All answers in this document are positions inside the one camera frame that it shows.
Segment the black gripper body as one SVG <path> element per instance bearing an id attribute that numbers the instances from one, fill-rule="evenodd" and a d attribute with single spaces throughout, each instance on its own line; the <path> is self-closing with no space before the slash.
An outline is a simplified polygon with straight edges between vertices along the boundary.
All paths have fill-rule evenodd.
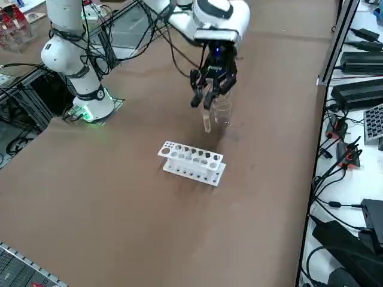
<path id="1" fill-rule="evenodd" d="M 207 41 L 204 48 L 208 49 L 208 54 L 202 57 L 199 68 L 199 78 L 218 78 L 219 80 L 236 79 L 237 49 L 230 41 Z"/>

